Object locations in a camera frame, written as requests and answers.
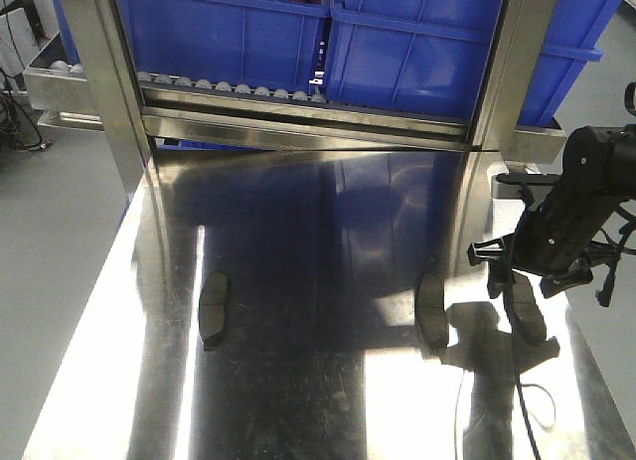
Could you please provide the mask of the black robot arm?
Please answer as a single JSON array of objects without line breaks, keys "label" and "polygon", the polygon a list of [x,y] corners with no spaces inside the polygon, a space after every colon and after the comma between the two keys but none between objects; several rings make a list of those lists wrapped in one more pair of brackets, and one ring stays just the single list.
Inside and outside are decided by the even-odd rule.
[{"label": "black robot arm", "polygon": [[634,125],[574,130],[559,175],[508,173],[495,180],[525,208],[512,233],[468,248],[471,265],[488,265],[490,298],[513,283],[516,270],[539,276],[550,298],[590,283],[593,267],[605,264],[608,273],[596,299],[608,306],[617,265],[622,255],[635,252],[626,245],[635,217],[622,207],[635,198]]}]

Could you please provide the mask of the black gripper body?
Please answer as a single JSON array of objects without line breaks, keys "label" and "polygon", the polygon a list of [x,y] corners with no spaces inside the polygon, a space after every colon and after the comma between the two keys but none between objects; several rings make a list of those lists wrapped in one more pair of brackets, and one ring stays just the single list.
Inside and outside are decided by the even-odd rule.
[{"label": "black gripper body", "polygon": [[565,274],[614,212],[614,195],[584,178],[513,173],[496,181],[506,189],[552,184],[539,205],[524,210],[511,236],[513,267],[533,274]]}]

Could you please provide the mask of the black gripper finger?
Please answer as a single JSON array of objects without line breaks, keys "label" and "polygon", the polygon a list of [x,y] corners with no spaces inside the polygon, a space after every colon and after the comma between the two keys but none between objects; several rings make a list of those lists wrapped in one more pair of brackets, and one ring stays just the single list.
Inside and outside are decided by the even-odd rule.
[{"label": "black gripper finger", "polygon": [[592,270],[584,267],[565,274],[544,276],[540,282],[540,289],[543,297],[549,299],[568,289],[589,284],[592,280]]},{"label": "black gripper finger", "polygon": [[515,283],[512,265],[513,237],[505,235],[488,241],[473,242],[467,249],[471,266],[487,265],[487,292],[490,299],[510,293]]}]

